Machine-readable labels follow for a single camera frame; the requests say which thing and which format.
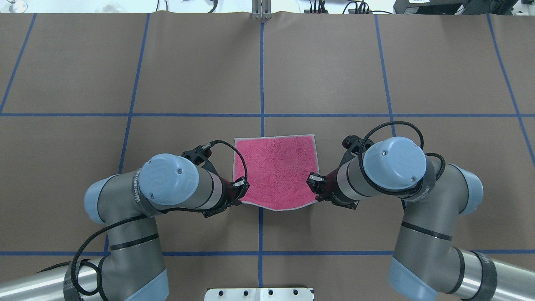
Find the pink towel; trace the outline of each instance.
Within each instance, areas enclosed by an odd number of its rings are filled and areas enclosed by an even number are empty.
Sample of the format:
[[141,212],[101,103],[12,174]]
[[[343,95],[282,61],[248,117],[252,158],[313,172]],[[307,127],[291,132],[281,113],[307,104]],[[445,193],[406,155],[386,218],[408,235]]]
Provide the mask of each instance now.
[[[318,172],[314,135],[235,139],[247,164],[251,187],[242,203],[273,211],[294,210],[316,202],[307,185]],[[234,157],[234,178],[243,176],[240,158]]]

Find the black cable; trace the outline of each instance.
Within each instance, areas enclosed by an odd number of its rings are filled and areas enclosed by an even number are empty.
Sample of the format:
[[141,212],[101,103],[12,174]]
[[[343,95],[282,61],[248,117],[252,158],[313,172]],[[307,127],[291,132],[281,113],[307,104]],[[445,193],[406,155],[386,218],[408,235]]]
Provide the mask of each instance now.
[[351,3],[355,3],[355,10],[357,9],[357,7],[358,7],[358,3],[357,3],[356,1],[349,1],[349,2],[346,4],[346,7],[343,8],[342,14],[344,14],[344,13],[346,12],[347,7],[348,7]]
[[48,268],[42,269],[42,270],[40,270],[39,272],[37,272],[36,274],[38,274],[38,273],[42,273],[42,272],[46,272],[46,271],[48,271],[48,270],[52,270],[52,269],[55,269],[55,268],[68,266],[69,264],[71,264],[70,261],[62,262],[61,264],[56,264],[56,265],[50,266],[50,267],[48,267]]
[[358,9],[355,11],[355,13],[362,13],[362,10],[366,9],[366,5],[364,5],[364,1],[361,2],[361,4],[358,6]]
[[446,169],[446,160],[444,160],[444,157],[436,153],[427,153],[425,155],[429,157],[436,157],[440,160],[440,169],[438,170],[438,173],[435,175],[435,180],[438,181],[438,179],[440,179],[440,177],[444,173],[444,170]]
[[216,7],[217,7],[217,0],[213,0],[213,7],[208,13],[214,12],[216,10]]
[[347,7],[351,4],[355,3],[355,13],[360,13],[359,11],[363,11],[362,13],[365,13],[370,9],[370,5],[366,3],[365,1],[349,1],[349,3],[346,4],[346,7],[343,9],[342,14],[344,14],[347,10]]
[[[243,158],[243,155],[240,153],[239,150],[237,150],[233,145],[231,145],[230,143],[226,142],[226,141],[223,141],[223,140],[214,140],[212,142],[210,142],[210,146],[214,146],[214,145],[217,145],[217,144],[224,144],[228,147],[230,147],[233,151],[235,151],[237,153],[237,155],[240,157],[240,160],[241,160],[241,163],[243,164],[243,172],[244,172],[244,178],[245,178],[245,182],[247,182],[247,179],[249,178],[249,175],[248,175],[248,172],[247,172],[247,165],[245,164],[245,159]],[[197,210],[197,209],[189,209],[189,208],[170,208],[170,209],[167,209],[167,210],[162,210],[161,212],[162,213],[168,213],[168,212],[171,212],[171,211],[187,211],[187,212],[196,212],[196,213],[204,213],[204,212],[209,212],[210,210]],[[76,252],[76,254],[74,255],[74,258],[71,262],[73,262],[74,264],[71,265],[71,271],[70,271],[70,274],[71,274],[71,281],[72,281],[72,284],[73,286],[76,288],[76,291],[78,291],[80,294],[82,295],[85,295],[85,296],[92,296],[96,293],[100,293],[101,296],[104,294],[104,291],[102,289],[102,271],[99,267],[95,266],[93,263],[91,262],[88,262],[86,259],[82,260],[80,262],[80,267],[85,265],[85,266],[89,266],[91,267],[92,269],[95,270],[95,272],[97,273],[97,287],[95,290],[93,291],[87,291],[85,290],[82,286],[80,286],[80,284],[78,283],[78,275],[77,275],[77,272],[76,272],[76,263],[78,262],[78,259],[80,258],[80,256],[82,255],[82,252],[84,251],[84,249],[87,247],[87,245],[93,240],[95,239],[95,237],[99,236],[100,234],[106,232],[106,231],[109,231],[115,227],[118,227],[120,225],[123,225],[123,224],[126,224],[126,223],[130,223],[130,222],[133,222],[133,221],[138,221],[138,220],[142,220],[142,219],[146,219],[147,216],[145,215],[138,215],[138,216],[134,216],[134,217],[129,217],[127,219],[124,219],[122,221],[119,221],[117,223],[114,223],[114,224],[111,224],[107,227],[104,227],[102,229],[100,229],[99,231],[93,233],[91,236],[89,236],[89,238],[86,239],[86,241],[80,246],[80,248],[78,249],[78,251]],[[46,268],[42,271],[39,271],[38,273],[40,272],[44,272],[46,270],[51,270],[51,269],[54,269],[54,268],[57,268],[57,267],[60,267],[60,266],[66,266],[70,264],[70,262],[64,262],[64,263],[61,263],[61,264],[57,264],[57,265],[54,265],[54,266],[51,266],[49,268]]]
[[365,12],[365,13],[370,13],[370,12],[386,12],[386,13],[389,13],[389,14],[393,14],[393,13],[391,13],[389,11],[368,11],[368,12]]
[[238,157],[240,157],[241,164],[243,164],[243,173],[245,174],[244,175],[245,176],[245,181],[247,181],[247,179],[249,178],[249,176],[247,174],[247,165],[245,164],[245,159],[241,155],[240,151],[237,150],[232,144],[230,144],[230,143],[228,143],[226,141],[223,141],[223,140],[214,140],[214,141],[210,142],[211,146],[214,146],[216,144],[224,144],[224,145],[230,147],[238,155]]
[[[406,122],[406,121],[391,121],[391,122],[386,122],[386,123],[383,123],[381,125],[376,126],[373,130],[371,130],[368,134],[366,134],[366,136],[362,139],[362,143],[361,143],[361,148],[360,149],[364,149],[364,144],[370,138],[370,136],[373,135],[373,133],[377,132],[378,130],[380,130],[380,129],[386,127],[386,126],[395,125],[395,124],[406,125],[406,126],[411,127],[413,130],[415,130],[416,133],[418,134],[418,137],[420,138],[420,148],[422,150],[424,149],[424,136],[422,135],[422,132],[414,124],[412,124],[410,122]],[[363,160],[363,155],[362,154],[363,154],[362,152],[360,152],[358,154],[358,165],[359,165],[359,167],[361,169],[362,176],[364,177],[364,179],[366,180],[368,185],[370,185],[373,189],[379,191],[380,193],[387,194],[387,195],[406,195],[406,194],[413,194],[413,193],[418,192],[420,185],[416,185],[413,188],[409,188],[409,189],[405,189],[405,190],[401,190],[401,191],[389,191],[389,190],[383,189],[379,185],[375,184],[370,179],[370,177],[368,177],[368,174],[366,174],[366,171],[364,170],[364,160]]]
[[87,247],[87,245],[93,239],[95,239],[95,237],[99,236],[100,234],[102,234],[102,233],[104,233],[104,232],[106,232],[106,231],[108,231],[110,229],[113,229],[115,227],[118,227],[118,226],[126,224],[126,223],[130,223],[130,222],[133,222],[133,221],[138,221],[138,220],[142,220],[142,219],[146,219],[146,218],[147,217],[145,215],[138,215],[138,216],[129,217],[129,218],[125,219],[125,220],[122,220],[120,222],[111,224],[111,225],[109,225],[107,227],[104,227],[104,228],[100,229],[99,231],[93,233],[93,235],[89,236],[89,238],[86,239],[86,241],[80,246],[80,248],[78,249],[78,251],[74,255],[74,258],[72,259],[72,262],[74,264],[71,265],[70,274],[71,274],[72,284],[73,284],[74,288],[76,288],[76,291],[78,291],[82,295],[92,296],[92,295],[98,293],[99,289],[101,289],[101,287],[102,287],[102,276],[100,276],[100,285],[99,285],[99,282],[98,282],[98,276],[101,273],[101,271],[97,266],[91,264],[91,262],[88,262],[88,264],[85,264],[85,265],[87,265],[87,266],[89,266],[91,268],[93,268],[93,266],[95,266],[93,269],[97,272],[97,288],[94,291],[87,291],[87,290],[83,289],[83,287],[80,286],[80,284],[78,283],[78,275],[77,275],[77,272],[76,272],[76,263],[78,262],[78,259],[82,255],[82,252]]

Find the silver metal base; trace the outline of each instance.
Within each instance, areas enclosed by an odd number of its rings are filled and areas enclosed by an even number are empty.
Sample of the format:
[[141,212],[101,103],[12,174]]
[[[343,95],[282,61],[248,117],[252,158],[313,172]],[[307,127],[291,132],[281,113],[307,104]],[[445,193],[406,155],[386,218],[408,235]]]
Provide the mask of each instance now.
[[204,301],[314,301],[312,288],[210,289]]

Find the black strap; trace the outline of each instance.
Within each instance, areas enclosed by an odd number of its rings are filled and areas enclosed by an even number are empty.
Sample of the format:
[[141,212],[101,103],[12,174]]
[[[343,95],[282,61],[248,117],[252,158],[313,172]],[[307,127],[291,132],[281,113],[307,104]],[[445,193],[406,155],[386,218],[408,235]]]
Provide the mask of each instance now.
[[80,298],[80,294],[74,287],[71,281],[71,265],[75,264],[76,268],[80,267],[80,264],[78,262],[71,262],[71,264],[67,268],[67,272],[65,273],[65,278],[63,278],[63,298],[65,298],[65,301],[82,301],[82,298]]
[[[98,262],[98,270],[100,270],[101,272],[101,276],[102,276],[102,266],[104,265],[104,260],[107,258],[108,256],[104,256],[103,258],[100,259],[100,261]],[[98,294],[100,295],[101,299],[103,301],[110,301],[107,297],[106,297],[106,294],[104,293],[104,285],[101,283],[101,286],[99,287],[99,290],[98,290]]]
[[405,221],[401,222],[401,225],[403,227],[405,227],[405,228],[409,228],[411,230],[418,231],[418,232],[423,233],[423,234],[431,235],[431,236],[434,236],[436,238],[440,238],[440,239],[444,239],[444,240],[452,240],[452,237],[450,235],[446,235],[446,234],[438,233],[438,232],[435,232],[435,231],[431,231],[429,229],[418,227],[417,225],[413,225],[413,224],[410,224],[410,223],[405,222]]
[[419,202],[423,200],[427,195],[433,190],[435,184],[437,183],[437,177],[435,175],[433,161],[429,157],[425,157],[426,161],[426,169],[424,177],[422,178],[422,182],[420,184],[420,188],[418,192],[415,194],[407,197],[407,198],[401,198],[402,200],[408,201],[408,202]]
[[127,242],[127,243],[112,245],[112,246],[110,246],[110,251],[115,251],[115,250],[118,250],[118,249],[124,249],[126,247],[139,245],[139,244],[142,244],[142,243],[149,242],[149,241],[151,241],[153,239],[156,239],[156,238],[158,238],[158,233],[152,234],[152,235],[149,235],[147,237],[140,238],[140,239],[132,240],[132,241]]
[[496,292],[498,286],[498,274],[496,266],[490,257],[478,252],[474,253],[479,262],[481,262],[481,286],[477,293],[470,299],[461,299],[463,301],[490,301]]
[[457,249],[456,247],[454,248],[457,251],[457,254],[459,254],[459,262],[461,263],[461,270],[459,271],[459,278],[457,279],[457,283],[455,284],[455,286],[452,288],[451,291],[446,293],[448,295],[455,293],[461,287],[461,284],[463,283],[463,279],[464,279],[464,256],[461,250]]
[[157,215],[161,215],[162,213],[158,211],[156,208],[154,208],[149,200],[141,193],[141,189],[139,188],[139,174],[141,173],[141,169],[138,169],[137,172],[134,175],[134,178],[132,179],[132,192],[134,193],[134,202],[136,203],[137,207],[143,212],[144,215],[148,217],[155,217]]

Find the grid line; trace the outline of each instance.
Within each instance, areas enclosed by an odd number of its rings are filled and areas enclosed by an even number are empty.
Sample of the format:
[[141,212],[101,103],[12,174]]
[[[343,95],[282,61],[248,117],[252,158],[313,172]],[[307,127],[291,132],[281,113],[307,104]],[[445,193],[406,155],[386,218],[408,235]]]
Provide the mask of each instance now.
[[530,153],[530,156],[531,156],[531,162],[533,163],[533,167],[535,167],[535,155],[533,154],[533,149],[531,148],[530,139],[528,137],[528,134],[526,133],[524,122],[522,121],[522,116],[520,115],[518,104],[516,103],[515,94],[513,93],[513,88],[511,88],[511,83],[509,82],[509,77],[507,76],[507,71],[505,70],[505,66],[501,58],[500,49],[498,48],[498,43],[496,42],[496,36],[494,35],[494,28],[492,27],[491,15],[489,13],[487,13],[487,21],[488,21],[488,27],[491,31],[491,37],[492,37],[492,42],[494,44],[494,50],[496,50],[496,57],[498,57],[498,62],[500,63],[500,68],[502,70],[503,77],[505,78],[505,83],[507,84],[507,90],[509,90],[509,96],[511,96],[511,101],[513,102],[513,106],[515,107],[516,116],[518,117],[518,123],[520,124],[522,135],[524,136],[524,140],[526,140],[528,152]]
[[[485,254],[535,254],[535,249],[470,250]],[[0,251],[1,256],[74,256],[76,251]],[[363,251],[164,251],[166,257],[228,257],[228,256],[386,256],[391,250]],[[106,256],[108,252],[83,252],[84,256]]]
[[[260,137],[264,137],[264,22],[260,23]],[[258,208],[258,287],[264,287],[264,208]]]
[[26,49],[26,44],[28,43],[28,40],[30,38],[30,33],[32,33],[32,28],[35,24],[36,18],[37,14],[35,13],[32,17],[32,22],[30,23],[28,32],[26,33],[26,37],[24,38],[24,42],[22,43],[22,47],[20,48],[19,56],[17,57],[17,61],[15,62],[15,67],[13,67],[13,72],[11,72],[11,77],[9,78],[9,82],[7,83],[4,97],[2,98],[2,103],[0,104],[0,113],[2,113],[2,111],[4,110],[4,106],[7,101],[7,96],[9,95],[9,90],[11,89],[11,85],[13,84],[13,80],[15,79],[15,75],[17,74],[17,69],[19,68],[20,60],[22,59],[22,55],[24,53],[24,50]]
[[134,88],[132,90],[132,99],[130,101],[130,110],[128,112],[128,121],[126,122],[125,139],[123,141],[123,149],[121,151],[121,159],[119,161],[119,169],[117,171],[118,174],[123,173],[123,164],[125,162],[126,147],[128,145],[128,136],[130,135],[130,125],[132,123],[132,116],[134,114],[135,97],[137,94],[137,84],[139,82],[139,74],[141,73],[141,65],[143,63],[143,53],[145,51],[145,42],[147,40],[147,31],[149,29],[149,21],[150,21],[150,13],[147,14],[147,18],[145,19],[145,30],[143,32],[143,40],[141,41],[141,50],[139,53],[139,60],[137,62],[137,70],[135,74]]
[[[394,121],[394,112],[392,111],[392,103],[390,101],[390,89],[388,88],[388,78],[386,76],[385,56],[383,54],[383,43],[381,42],[381,30],[379,29],[379,19],[376,14],[373,15],[375,20],[375,31],[377,33],[377,43],[379,46],[379,58],[381,59],[381,70],[383,71],[383,82],[385,84],[386,104],[388,105],[388,116],[390,122]],[[396,129],[394,125],[391,125],[392,136],[396,136]]]
[[[260,103],[261,103],[261,112],[260,114],[182,114],[182,113],[133,113],[135,96],[137,90],[137,84],[139,81],[142,58],[144,52],[144,46],[146,42],[150,14],[147,14],[145,30],[143,34],[143,40],[140,50],[140,57],[138,61],[136,78],[134,83],[134,89],[132,92],[132,100],[129,113],[74,113],[74,114],[62,114],[62,113],[2,113],[5,106],[9,89],[12,85],[12,82],[15,78],[17,68],[19,66],[20,60],[24,53],[26,44],[28,42],[30,33],[32,31],[33,25],[35,23],[37,14],[33,15],[32,22],[26,34],[26,38],[22,45],[21,51],[17,58],[17,62],[11,74],[10,81],[8,83],[7,89],[5,91],[2,103],[0,105],[0,116],[3,117],[128,117],[126,130],[125,130],[125,139],[123,143],[123,149],[121,151],[121,159],[119,163],[118,173],[122,173],[124,157],[126,153],[127,141],[129,136],[129,128],[133,117],[259,117],[261,119],[260,131],[261,137],[264,136],[264,120],[266,117],[389,117],[391,121],[394,120],[394,117],[499,117],[499,118],[518,118],[519,124],[521,126],[524,139],[528,146],[528,150],[531,155],[531,159],[535,166],[535,157],[531,148],[531,144],[526,134],[522,118],[533,118],[535,114],[521,114],[516,103],[516,99],[511,88],[509,78],[506,73],[506,69],[503,65],[501,55],[499,52],[498,44],[494,35],[494,30],[492,27],[492,22],[490,15],[487,14],[487,20],[491,31],[491,36],[493,39],[496,55],[502,69],[511,100],[515,107],[515,114],[395,114],[392,110],[391,98],[388,87],[388,80],[386,74],[386,65],[383,54],[383,46],[380,37],[380,28],[378,17],[375,16],[376,22],[376,31],[379,47],[379,55],[381,60],[381,68],[383,71],[383,80],[385,85],[386,100],[388,105],[388,114],[266,114],[264,111],[264,23],[260,24]],[[392,134],[395,136],[395,129],[392,126]],[[214,256],[214,257],[224,257],[224,256],[258,256],[258,284],[259,287],[263,286],[263,256],[361,256],[361,255],[392,255],[393,251],[264,251],[263,250],[263,209],[259,208],[258,212],[258,251],[214,251],[214,252],[203,252],[203,251],[184,251],[184,252],[163,252],[163,255],[166,257],[203,257],[203,256]],[[108,255],[107,244],[108,239],[106,238],[106,246],[103,252],[84,252],[82,255],[87,256],[105,256]],[[535,249],[500,249],[500,250],[474,250],[477,252],[487,253],[487,254],[535,254]],[[0,251],[0,256],[74,256],[74,251]]]
[[[132,117],[390,117],[385,113],[133,113]],[[129,113],[0,113],[0,117],[129,117]],[[534,118],[535,114],[392,113],[393,117],[500,117]]]

